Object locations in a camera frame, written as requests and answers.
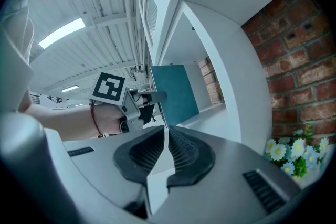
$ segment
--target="white flower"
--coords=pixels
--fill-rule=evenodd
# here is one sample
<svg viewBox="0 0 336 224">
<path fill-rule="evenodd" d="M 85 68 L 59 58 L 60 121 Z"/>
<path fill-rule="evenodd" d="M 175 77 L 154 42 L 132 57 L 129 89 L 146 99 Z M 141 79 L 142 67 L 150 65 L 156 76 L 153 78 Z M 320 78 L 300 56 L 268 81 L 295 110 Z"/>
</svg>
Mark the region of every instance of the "white flower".
<svg viewBox="0 0 336 224">
<path fill-rule="evenodd" d="M 282 159 L 286 153 L 286 146 L 282 144 L 274 145 L 271 150 L 271 158 L 275 161 Z"/>
<path fill-rule="evenodd" d="M 274 139 L 270 139 L 266 143 L 265 152 L 270 153 L 271 149 L 277 144 Z"/>
<path fill-rule="evenodd" d="M 297 139 L 292 146 L 292 155 L 294 155 L 295 157 L 300 157 L 304 152 L 304 140 Z"/>
<path fill-rule="evenodd" d="M 320 158 L 323 158 L 325 156 L 328 144 L 329 144 L 328 139 L 322 138 L 320 143 Z"/>
</svg>

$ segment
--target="brick wall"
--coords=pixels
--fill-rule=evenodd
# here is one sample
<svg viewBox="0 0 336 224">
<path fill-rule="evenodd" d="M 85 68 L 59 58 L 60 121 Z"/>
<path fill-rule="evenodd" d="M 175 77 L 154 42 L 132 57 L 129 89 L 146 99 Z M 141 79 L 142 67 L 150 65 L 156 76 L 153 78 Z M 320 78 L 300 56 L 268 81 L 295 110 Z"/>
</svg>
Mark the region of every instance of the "brick wall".
<svg viewBox="0 0 336 224">
<path fill-rule="evenodd" d="M 315 143 L 336 143 L 336 50 L 316 0 L 272 0 L 242 28 L 268 81 L 272 136 L 312 123 Z"/>
<path fill-rule="evenodd" d="M 209 57 L 200 62 L 198 65 L 201 69 L 206 87 L 208 89 L 211 103 L 224 103 L 223 93 Z"/>
</svg>

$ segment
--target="ceiling beam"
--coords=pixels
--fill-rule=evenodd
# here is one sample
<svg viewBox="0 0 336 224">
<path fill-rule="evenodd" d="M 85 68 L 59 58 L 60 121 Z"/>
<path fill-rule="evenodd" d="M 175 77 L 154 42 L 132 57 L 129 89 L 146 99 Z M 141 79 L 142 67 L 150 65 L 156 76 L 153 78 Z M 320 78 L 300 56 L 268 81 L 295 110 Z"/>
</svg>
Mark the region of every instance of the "ceiling beam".
<svg viewBox="0 0 336 224">
<path fill-rule="evenodd" d="M 132 20 L 135 20 L 135 14 L 132 13 Z M 93 20 L 93 24 L 83 27 L 81 29 L 78 29 L 77 31 L 72 32 L 69 35 L 66 35 L 60 39 L 58 39 L 56 42 L 54 42 L 51 46 L 45 48 L 44 50 L 41 50 L 38 55 L 31 61 L 30 65 L 34 65 L 34 61 L 45 51 L 52 51 L 58 48 L 57 44 L 62 42 L 67 42 L 68 40 L 74 39 L 77 36 L 83 35 L 84 33 L 87 33 L 89 31 L 94 30 L 96 27 L 104 27 L 109 25 L 115 25 L 115 24 L 121 24 L 127 22 L 126 13 L 120 13 L 120 14 L 112 14 L 105 17 L 101 17 L 98 19 Z"/>
<path fill-rule="evenodd" d="M 89 72 L 85 72 L 85 73 L 79 74 L 77 76 L 74 76 L 72 78 L 57 82 L 52 86 L 44 88 L 44 90 L 45 91 L 52 91 L 52 90 L 54 90 L 58 87 L 63 86 L 64 84 L 68 84 L 70 82 L 74 82 L 74 81 L 79 80 L 79 79 L 83 79 L 83 78 L 86 78 L 86 77 L 89 77 L 89 76 L 96 75 L 99 70 L 101 70 L 101 71 L 111 71 L 111 70 L 114 70 L 114 69 L 134 67 L 134 66 L 135 66 L 135 61 L 129 61 L 129 62 L 123 62 L 123 63 L 118 63 L 118 64 L 115 64 L 115 65 L 103 67 L 103 68 L 100 68 L 100 69 L 91 70 Z"/>
</svg>

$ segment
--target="potted plant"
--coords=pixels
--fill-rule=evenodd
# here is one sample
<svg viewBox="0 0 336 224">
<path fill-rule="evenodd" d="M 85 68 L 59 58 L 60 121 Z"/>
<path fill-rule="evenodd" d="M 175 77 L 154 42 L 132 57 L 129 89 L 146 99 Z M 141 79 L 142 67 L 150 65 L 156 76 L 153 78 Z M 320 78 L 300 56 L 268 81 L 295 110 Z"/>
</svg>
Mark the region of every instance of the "potted plant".
<svg viewBox="0 0 336 224">
<path fill-rule="evenodd" d="M 282 137 L 278 142 L 270 139 L 266 143 L 264 157 L 278 166 L 295 181 L 309 170 L 316 169 L 323 161 L 328 139 L 323 138 L 320 145 L 312 145 L 312 125 L 293 132 L 294 137 Z"/>
</svg>

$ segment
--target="fluorescent light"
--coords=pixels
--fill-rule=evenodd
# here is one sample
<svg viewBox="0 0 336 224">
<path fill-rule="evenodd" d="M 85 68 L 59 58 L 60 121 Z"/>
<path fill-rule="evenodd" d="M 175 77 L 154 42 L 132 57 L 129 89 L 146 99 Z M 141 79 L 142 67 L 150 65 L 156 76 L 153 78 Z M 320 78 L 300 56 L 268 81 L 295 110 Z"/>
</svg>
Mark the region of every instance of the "fluorescent light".
<svg viewBox="0 0 336 224">
<path fill-rule="evenodd" d="M 78 29 L 83 28 L 83 27 L 85 27 L 85 24 L 83 23 L 83 20 L 81 18 L 74 20 L 62 26 L 61 28 L 57 29 L 55 32 L 51 33 L 49 36 L 43 39 L 39 43 L 39 45 L 45 49 L 49 45 L 61 39 L 62 37 L 65 37 L 66 35 L 69 35 L 72 32 L 77 31 Z"/>
<path fill-rule="evenodd" d="M 75 85 L 75 86 L 72 86 L 70 88 L 66 88 L 64 90 L 61 90 L 61 92 L 68 92 L 68 91 L 71 91 L 71 90 L 76 89 L 76 88 L 78 88 L 78 85 Z"/>
</svg>

